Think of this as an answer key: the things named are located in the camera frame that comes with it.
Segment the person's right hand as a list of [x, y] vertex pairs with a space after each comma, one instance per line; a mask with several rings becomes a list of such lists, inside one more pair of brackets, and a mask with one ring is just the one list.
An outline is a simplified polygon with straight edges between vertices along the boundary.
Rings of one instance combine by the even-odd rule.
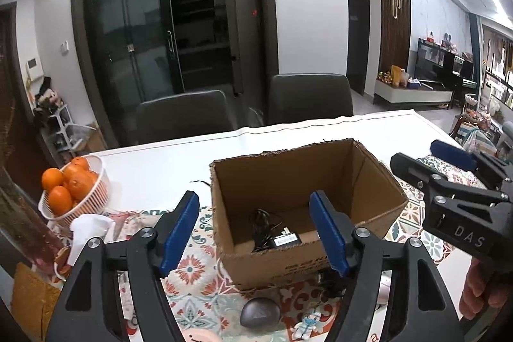
[[473, 320], [486, 305], [501, 309], [510, 294], [512, 284], [498, 278], [487, 277], [478, 259], [473, 258], [465, 277], [459, 311], [467, 320]]

